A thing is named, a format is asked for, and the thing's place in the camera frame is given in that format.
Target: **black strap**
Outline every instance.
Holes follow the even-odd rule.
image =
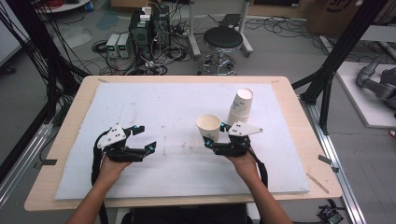
[[[99,135],[99,137],[95,141],[95,145],[93,147],[93,162],[92,162],[92,173],[91,173],[91,183],[92,185],[96,182],[99,172],[100,172],[100,165],[102,163],[102,158],[103,158],[103,153],[102,149],[97,147],[97,144],[99,142],[99,139],[108,134],[109,131],[102,133]],[[108,224],[108,217],[107,217],[107,211],[105,207],[105,202],[102,202],[102,206],[100,207],[99,210],[99,218],[100,222],[102,224]]]
[[[262,183],[266,188],[268,188],[268,172],[267,172],[267,168],[265,168],[265,164],[262,161],[260,161],[259,158],[257,158],[252,148],[250,148],[247,152],[250,153],[254,161],[257,162],[260,171],[260,177],[262,178]]]

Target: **black tape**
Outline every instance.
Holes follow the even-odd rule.
[[[329,165],[332,164],[332,160],[330,160],[329,158],[324,157],[324,156],[322,156],[322,155],[319,155],[319,156],[318,156],[318,159],[319,159],[320,161],[326,162],[326,163],[329,164]]]
[[[55,165],[58,160],[43,160],[42,165]]]
[[[332,166],[332,171],[338,173],[340,171],[340,168]]]

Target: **black stool seat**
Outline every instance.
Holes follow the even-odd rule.
[[[216,49],[236,49],[242,42],[242,35],[227,27],[210,28],[204,33],[204,41]]]

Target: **white mount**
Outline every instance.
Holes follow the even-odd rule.
[[[253,133],[262,133],[262,128],[256,127],[254,125],[246,124],[241,121],[235,122],[231,127],[231,129],[228,131],[229,135],[234,135],[234,136],[246,136]]]
[[[117,143],[126,138],[125,132],[122,127],[117,123],[114,127],[110,129],[108,134],[102,136],[98,141],[98,148],[103,148],[110,146],[113,143]]]

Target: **connector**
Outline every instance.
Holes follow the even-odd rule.
[[[154,67],[154,66],[155,66],[155,63],[154,63],[153,61],[146,61],[145,66],[146,66],[146,67]]]
[[[142,10],[145,12],[145,15],[151,15],[151,7],[142,7]]]
[[[141,21],[149,21],[150,15],[140,15]]]

